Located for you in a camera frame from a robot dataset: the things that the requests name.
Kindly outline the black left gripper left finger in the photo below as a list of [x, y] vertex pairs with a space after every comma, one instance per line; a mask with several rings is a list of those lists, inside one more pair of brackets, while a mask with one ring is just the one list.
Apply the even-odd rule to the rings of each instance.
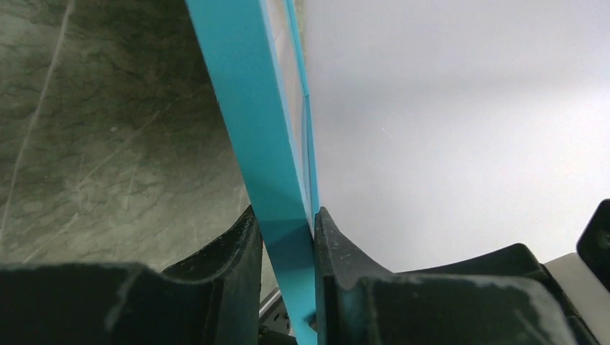
[[256, 344], [262, 239], [246, 209], [162, 272], [138, 262], [4, 264], [3, 344]]

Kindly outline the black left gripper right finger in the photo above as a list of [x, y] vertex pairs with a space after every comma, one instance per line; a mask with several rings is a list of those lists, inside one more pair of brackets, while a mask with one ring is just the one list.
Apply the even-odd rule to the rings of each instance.
[[320, 208], [314, 221], [320, 344], [598, 344], [524, 244], [411, 272], [377, 263]]

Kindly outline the blue picture frame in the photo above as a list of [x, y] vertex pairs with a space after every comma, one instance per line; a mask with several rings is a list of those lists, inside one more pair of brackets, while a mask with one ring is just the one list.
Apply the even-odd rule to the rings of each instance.
[[315, 344], [304, 59], [292, 1], [189, 1], [189, 14], [299, 344]]

